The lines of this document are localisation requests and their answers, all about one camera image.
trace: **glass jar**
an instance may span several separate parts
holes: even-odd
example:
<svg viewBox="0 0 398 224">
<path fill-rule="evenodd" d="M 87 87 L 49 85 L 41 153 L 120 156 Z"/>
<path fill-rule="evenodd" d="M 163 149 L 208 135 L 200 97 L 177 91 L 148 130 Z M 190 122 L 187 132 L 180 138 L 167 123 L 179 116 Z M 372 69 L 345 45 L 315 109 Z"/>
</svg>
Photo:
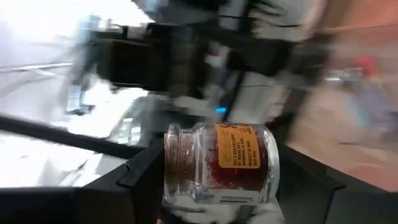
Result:
<svg viewBox="0 0 398 224">
<path fill-rule="evenodd" d="M 195 203 L 266 203 L 279 183 L 279 156 L 271 132 L 257 124 L 171 124 L 165 135 L 165 199 Z"/>
</svg>

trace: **spice jar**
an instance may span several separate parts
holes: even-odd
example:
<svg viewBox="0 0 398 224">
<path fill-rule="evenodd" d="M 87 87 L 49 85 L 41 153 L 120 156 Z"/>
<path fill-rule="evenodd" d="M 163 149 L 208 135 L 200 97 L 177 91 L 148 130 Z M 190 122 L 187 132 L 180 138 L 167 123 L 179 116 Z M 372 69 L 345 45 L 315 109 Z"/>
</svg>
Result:
<svg viewBox="0 0 398 224">
<path fill-rule="evenodd" d="M 165 199 L 188 195 L 195 203 L 266 203 L 279 183 L 274 137 L 263 125 L 172 124 L 165 135 Z"/>
</svg>

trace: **red spice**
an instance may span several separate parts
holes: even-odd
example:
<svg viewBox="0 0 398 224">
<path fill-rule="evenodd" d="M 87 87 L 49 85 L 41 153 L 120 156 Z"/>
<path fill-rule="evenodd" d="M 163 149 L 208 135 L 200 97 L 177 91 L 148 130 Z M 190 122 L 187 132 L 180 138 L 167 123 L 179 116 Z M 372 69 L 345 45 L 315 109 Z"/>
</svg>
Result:
<svg viewBox="0 0 398 224">
<path fill-rule="evenodd" d="M 207 169 L 209 170 L 209 189 L 243 189 L 260 192 L 267 181 L 268 175 L 268 153 L 264 142 L 264 136 L 256 132 L 259 146 L 260 167 L 257 169 L 222 168 L 218 161 L 218 140 L 214 138 L 213 156 L 206 157 Z"/>
</svg>

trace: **blue light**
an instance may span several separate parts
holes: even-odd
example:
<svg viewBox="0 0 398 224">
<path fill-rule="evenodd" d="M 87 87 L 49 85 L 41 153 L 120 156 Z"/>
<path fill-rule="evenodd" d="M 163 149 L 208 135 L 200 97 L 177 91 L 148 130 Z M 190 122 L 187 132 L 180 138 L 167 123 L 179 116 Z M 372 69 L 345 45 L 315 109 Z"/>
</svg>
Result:
<svg viewBox="0 0 398 224">
<path fill-rule="evenodd" d="M 226 108 L 217 108 L 216 113 L 225 113 Z"/>
</svg>

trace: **yellow label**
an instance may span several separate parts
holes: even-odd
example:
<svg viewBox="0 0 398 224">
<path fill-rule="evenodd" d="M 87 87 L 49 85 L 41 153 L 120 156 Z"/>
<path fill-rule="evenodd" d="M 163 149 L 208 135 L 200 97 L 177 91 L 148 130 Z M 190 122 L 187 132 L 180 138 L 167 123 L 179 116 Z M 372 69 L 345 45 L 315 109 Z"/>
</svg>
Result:
<svg viewBox="0 0 398 224">
<path fill-rule="evenodd" d="M 216 124 L 218 161 L 222 168 L 260 167 L 256 133 L 246 124 Z"/>
</svg>

